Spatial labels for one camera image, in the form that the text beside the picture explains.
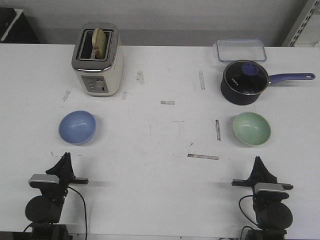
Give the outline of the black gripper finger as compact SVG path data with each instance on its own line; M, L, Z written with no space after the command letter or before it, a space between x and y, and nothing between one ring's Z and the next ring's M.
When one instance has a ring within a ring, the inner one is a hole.
M65 152L61 159L50 169L46 170L47 175L55 175L59 178L75 178L71 153Z
M259 156L255 157L253 168L249 176L249 181L251 183L270 183L277 184L277 178L272 175L266 166L264 165L262 159Z

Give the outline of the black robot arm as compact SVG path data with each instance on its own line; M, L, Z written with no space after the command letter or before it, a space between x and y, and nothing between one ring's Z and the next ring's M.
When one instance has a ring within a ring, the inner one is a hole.
M289 198L287 191L294 188L288 183L279 183L272 175L262 159L255 157L250 176L246 180L233 179L232 186L251 188L252 194L240 198L238 206L243 215L256 226L244 226L248 229L245 236L240 235L241 240L283 240L287 234L287 228L293 223L291 210L282 203ZM250 219L243 211L241 202L245 198L252 198L252 207L256 221Z
M39 189L41 195L33 197L25 207L25 216L32 228L31 240L72 240L67 226L60 224L60 218L68 190L77 193L83 202L85 239L88 237L87 208L84 197L70 184L87 185L89 180L76 177L72 167L71 154L65 152L60 160L45 174L33 174L28 180L30 187Z

